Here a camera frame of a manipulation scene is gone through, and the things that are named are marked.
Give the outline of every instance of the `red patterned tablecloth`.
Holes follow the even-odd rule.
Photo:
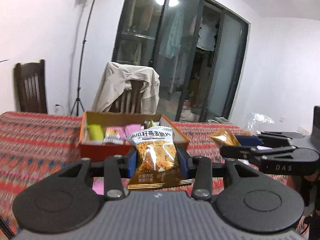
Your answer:
[[[15,196],[26,187],[58,171],[67,163],[80,158],[76,148],[81,117],[7,112],[0,115],[0,215],[14,233],[19,231],[12,214]],[[202,155],[214,162],[224,162],[209,133],[228,128],[234,134],[243,131],[234,125],[176,122],[188,135],[191,156]],[[286,183],[285,176],[271,175]],[[124,186],[128,180],[123,179]],[[222,178],[213,178],[213,193],[223,190]],[[163,189],[186,190],[191,194],[192,185]],[[0,240],[6,239],[0,233]]]

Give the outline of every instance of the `orange box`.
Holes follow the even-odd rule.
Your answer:
[[[85,111],[80,128],[79,149],[82,158],[90,158],[92,162],[104,161],[106,157],[116,154],[127,155],[132,145],[106,144],[100,145],[91,141],[87,126],[89,124],[100,124],[102,127],[125,126],[133,123],[144,125],[145,121],[160,122],[160,125],[171,127],[173,131],[173,142],[177,147],[187,149],[189,145],[188,137],[183,134],[165,115],[147,114],[115,114],[115,113],[96,113]]]

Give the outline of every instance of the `silver screw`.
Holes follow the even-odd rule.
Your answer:
[[[111,189],[107,192],[107,196],[111,198],[118,198],[122,196],[122,192],[118,189]]]
[[[210,195],[210,192],[204,188],[200,188],[195,190],[195,195],[197,197],[207,197]]]

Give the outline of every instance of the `wooden chair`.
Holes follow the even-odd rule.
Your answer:
[[[122,114],[140,114],[143,86],[142,81],[131,80],[132,90],[125,90],[111,105],[109,112]]]
[[[47,114],[44,59],[39,63],[18,63],[14,68],[18,99],[22,112]]]

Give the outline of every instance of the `tripod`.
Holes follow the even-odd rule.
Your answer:
[[[88,32],[88,26],[89,26],[89,22],[90,22],[90,18],[91,18],[91,13],[92,13],[92,8],[93,8],[93,5],[94,5],[94,1],[95,0],[92,0],[92,4],[91,4],[91,8],[90,8],[90,12],[89,12],[89,16],[88,16],[88,20],[87,20],[87,25],[85,27],[85,31],[84,31],[84,38],[83,38],[83,41],[82,41],[82,49],[81,49],[81,56],[80,56],[80,65],[79,65],[79,75],[78,75],[78,87],[77,87],[77,98],[73,104],[73,107],[72,107],[72,110],[70,112],[70,115],[73,114],[73,111],[76,107],[76,116],[79,116],[79,105],[81,106],[82,108],[82,111],[84,112],[84,107],[83,107],[83,104],[81,102],[81,99],[80,99],[80,81],[81,81],[81,69],[82,69],[82,60],[83,60],[83,52],[84,52],[84,45],[86,43],[86,37],[87,37],[87,32]]]

